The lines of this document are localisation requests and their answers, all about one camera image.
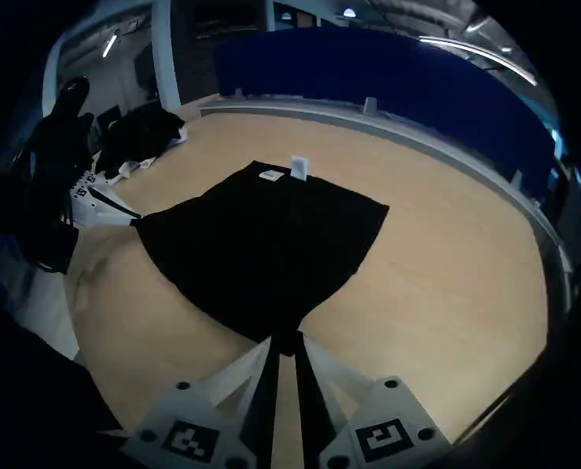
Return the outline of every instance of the fluorescent light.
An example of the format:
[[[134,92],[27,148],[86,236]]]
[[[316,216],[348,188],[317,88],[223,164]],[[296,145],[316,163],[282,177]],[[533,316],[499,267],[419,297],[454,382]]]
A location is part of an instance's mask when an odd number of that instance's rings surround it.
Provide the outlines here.
[[[106,57],[106,55],[108,55],[109,50],[112,48],[112,45],[114,44],[115,40],[117,39],[117,35],[114,34],[112,36],[112,38],[109,40],[108,45],[106,46],[106,50],[103,51],[103,58]]]
[[[488,20],[489,20],[489,19],[490,19],[490,17],[489,17],[489,16],[486,16],[486,17],[485,17],[483,20],[481,20],[481,21],[479,21],[479,22],[477,22],[477,23],[474,23],[474,24],[469,24],[469,25],[466,27],[466,32],[467,32],[467,33],[474,33],[474,32],[475,32],[475,31],[477,31],[477,30],[478,30],[480,27],[484,26],[484,25],[485,25],[485,24],[488,22]]]
[[[443,47],[458,48],[458,49],[461,49],[463,51],[472,52],[474,54],[480,55],[481,57],[486,57],[487,59],[490,59],[496,63],[499,63],[500,65],[504,66],[505,68],[508,68],[512,72],[525,78],[525,80],[527,80],[533,86],[538,85],[536,78],[532,74],[530,74],[527,70],[522,69],[521,67],[519,67],[518,65],[513,63],[511,60],[507,60],[504,57],[501,57],[500,55],[498,55],[492,51],[489,51],[487,49],[480,48],[476,45],[472,45],[472,44],[469,44],[467,42],[455,41],[454,39],[432,38],[431,36],[421,36],[419,38],[419,40],[420,40],[420,42],[427,42],[428,44],[442,45]]]

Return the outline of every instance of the white label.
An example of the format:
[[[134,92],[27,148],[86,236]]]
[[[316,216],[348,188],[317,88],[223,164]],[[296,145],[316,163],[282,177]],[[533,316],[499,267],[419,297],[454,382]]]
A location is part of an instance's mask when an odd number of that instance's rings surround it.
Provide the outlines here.
[[[301,181],[307,180],[307,165],[309,163],[308,158],[303,158],[302,156],[292,157],[292,169],[290,170],[290,176],[296,177]]]
[[[264,171],[263,173],[260,173],[261,178],[268,179],[269,181],[276,181],[277,179],[279,179],[283,175],[284,175],[283,173],[280,173],[279,171],[273,171],[273,170]]]

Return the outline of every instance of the black t-shirt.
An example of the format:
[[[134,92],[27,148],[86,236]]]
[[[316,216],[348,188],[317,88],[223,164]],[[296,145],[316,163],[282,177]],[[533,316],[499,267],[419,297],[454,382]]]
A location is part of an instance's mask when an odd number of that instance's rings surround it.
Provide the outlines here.
[[[276,181],[260,176],[274,170]],[[200,197],[136,223],[147,253],[192,303],[285,353],[301,320],[355,274],[388,213],[356,192],[252,162]]]

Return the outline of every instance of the black clothing pile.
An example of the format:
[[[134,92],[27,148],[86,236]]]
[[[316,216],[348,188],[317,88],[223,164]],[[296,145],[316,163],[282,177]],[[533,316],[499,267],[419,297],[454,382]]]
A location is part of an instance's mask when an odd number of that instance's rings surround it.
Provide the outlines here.
[[[180,138],[179,129],[184,124],[154,103],[134,109],[106,132],[95,172],[105,171],[106,178],[111,179],[126,161],[140,163],[160,156],[171,140]]]
[[[274,170],[276,181],[260,177]],[[135,222],[160,271],[203,312],[292,355],[301,320],[355,274],[388,213],[363,195],[252,162]]]

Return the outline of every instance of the blue partition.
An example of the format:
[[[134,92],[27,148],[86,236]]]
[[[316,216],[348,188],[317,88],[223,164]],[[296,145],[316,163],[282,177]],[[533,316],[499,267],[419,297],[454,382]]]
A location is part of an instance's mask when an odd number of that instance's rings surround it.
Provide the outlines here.
[[[477,150],[504,175],[523,174],[541,197],[554,142],[505,85],[460,57],[398,34],[309,28],[256,34],[215,52],[222,95],[302,95],[364,103],[416,121]]]

